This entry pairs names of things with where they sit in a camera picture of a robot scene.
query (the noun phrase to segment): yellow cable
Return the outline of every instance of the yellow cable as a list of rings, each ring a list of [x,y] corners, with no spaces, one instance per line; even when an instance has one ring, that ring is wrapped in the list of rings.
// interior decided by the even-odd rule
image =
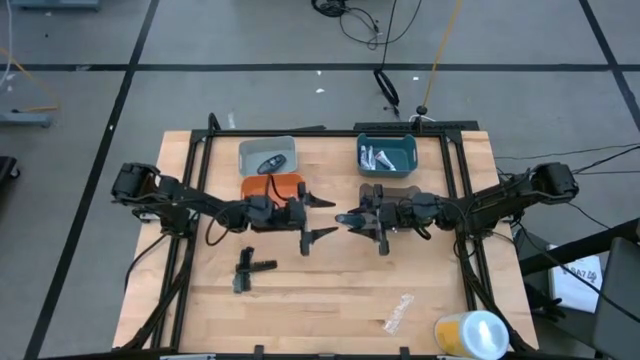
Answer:
[[[436,77],[436,68],[438,67],[438,63],[440,62],[440,57],[444,52],[444,46],[447,44],[447,40],[449,39],[449,34],[451,34],[451,30],[453,29],[453,24],[456,22],[456,18],[458,17],[458,13],[460,12],[461,5],[462,0],[456,0],[456,7],[455,9],[453,9],[453,14],[451,14],[451,18],[449,19],[449,25],[447,25],[447,31],[445,31],[444,36],[442,37],[442,42],[440,42],[438,52],[436,53],[436,59],[434,60],[433,66],[431,67],[431,73],[429,74],[429,83],[427,84],[427,93],[424,95],[422,106],[426,107],[427,101],[429,101],[431,85],[433,84],[433,79]]]
[[[16,61],[16,59],[13,56],[9,56],[9,52],[7,50],[5,50],[4,48],[0,48],[0,52],[2,54],[4,54],[5,57],[7,57],[9,59],[9,61],[11,61],[13,64],[15,64],[15,66],[20,69],[20,71],[31,81],[33,81],[36,85],[38,85],[45,93],[47,93],[47,95],[49,95],[53,101],[55,102],[54,106],[35,106],[35,107],[30,107],[24,110],[21,110],[21,112],[44,112],[44,111],[55,111],[60,109],[60,101],[58,101],[58,97],[56,96],[56,94],[51,91],[47,85],[38,80],[35,76],[31,75],[30,72],[28,72],[24,67],[22,67],[22,65],[20,65],[20,63],[18,63]]]

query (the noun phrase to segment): gray floor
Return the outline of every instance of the gray floor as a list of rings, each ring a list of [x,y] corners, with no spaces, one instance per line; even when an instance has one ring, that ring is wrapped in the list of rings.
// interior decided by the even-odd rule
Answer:
[[[394,29],[404,28],[415,0],[400,1]],[[148,0],[104,1],[94,12],[15,11],[15,56],[29,64],[123,64],[129,61]],[[390,1],[353,0],[386,31]],[[633,0],[592,2],[621,64],[640,63]],[[425,0],[407,35],[389,47],[389,62],[428,63],[453,2]],[[0,7],[0,46],[6,46],[6,8]],[[357,20],[345,27],[366,37]],[[141,63],[264,64],[377,62],[346,39],[337,20],[315,13],[307,1],[161,0]],[[443,57],[445,63],[604,64],[577,1],[467,1]],[[0,154],[15,156],[22,177],[0,208],[0,359],[18,359],[27,342],[93,165],[122,82],[121,72],[37,72],[60,97],[49,129],[1,128]],[[390,71],[408,117],[421,102],[426,71]],[[635,93],[640,73],[624,74]],[[0,89],[0,111],[46,105],[42,92],[17,74]],[[369,71],[138,72],[116,129],[69,276],[41,356],[106,351],[121,301],[123,276],[133,257],[139,224],[109,202],[108,191],[125,161],[154,163],[162,133],[202,128],[214,111],[238,128],[292,128],[324,124],[350,128],[357,121],[393,121]],[[640,141],[640,132],[609,72],[440,72],[430,99],[437,120],[480,122],[496,156],[526,156]],[[573,167],[613,152],[563,157]],[[499,160],[505,171],[534,161]],[[637,153],[599,170],[640,169]],[[640,212],[637,175],[579,178],[575,200],[610,225]],[[537,206],[524,223],[562,244],[601,230],[568,206]],[[592,351],[540,326],[544,349]]]

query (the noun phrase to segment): white paper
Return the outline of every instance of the white paper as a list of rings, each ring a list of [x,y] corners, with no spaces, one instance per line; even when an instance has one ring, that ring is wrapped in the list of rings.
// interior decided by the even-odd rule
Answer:
[[[555,245],[549,245],[550,250],[555,247]],[[589,282],[596,289],[600,290],[602,287],[602,269],[598,256],[587,256],[565,264],[565,267]],[[552,299],[562,299],[559,306],[592,314],[596,312],[598,293],[559,266],[549,270],[549,290]]]

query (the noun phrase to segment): wooden tabletop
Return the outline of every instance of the wooden tabletop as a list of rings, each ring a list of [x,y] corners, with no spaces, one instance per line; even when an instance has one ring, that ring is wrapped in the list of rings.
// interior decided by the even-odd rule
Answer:
[[[181,178],[189,132],[165,133],[157,166],[165,175]],[[474,191],[498,182],[486,132],[464,132],[464,148]],[[225,200],[238,199],[238,145],[247,138],[220,137],[213,152],[206,192]],[[356,138],[296,138],[298,173],[317,197],[333,201],[333,208],[310,209],[311,229],[336,226],[334,216],[358,206],[363,183],[389,187],[417,185],[422,191],[447,196],[437,139],[417,138],[418,169],[405,179],[371,179],[358,175]],[[201,151],[196,159],[201,158]],[[450,145],[458,193],[462,193],[455,149]],[[264,345],[267,353],[397,354],[409,346],[411,354],[438,354],[433,334],[443,315],[466,310],[462,276],[453,254],[453,232],[429,228],[425,241],[414,232],[390,233],[391,253],[379,256],[366,237],[341,227],[318,240],[311,255],[299,253],[299,233],[229,234],[208,247],[198,232],[180,351],[252,353]],[[214,227],[212,239],[223,229]],[[511,238],[509,226],[495,230]],[[159,236],[159,224],[142,225],[137,253]],[[137,265],[129,281],[114,346],[127,342],[157,304],[167,241]],[[495,300],[514,328],[530,345],[537,339],[528,309],[520,268],[512,243],[494,236],[484,240]],[[278,268],[252,275],[253,289],[234,294],[231,282],[240,250],[253,246],[254,261],[278,261]],[[398,331],[383,325],[403,294],[414,296]],[[168,313],[163,344],[168,344],[173,308]]]

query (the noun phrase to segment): yellow container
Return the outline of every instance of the yellow container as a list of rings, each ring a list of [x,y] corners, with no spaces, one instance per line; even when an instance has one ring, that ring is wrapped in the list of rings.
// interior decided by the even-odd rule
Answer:
[[[436,322],[436,342],[449,355],[497,360],[509,347],[509,333],[502,320],[484,310],[447,315]]]

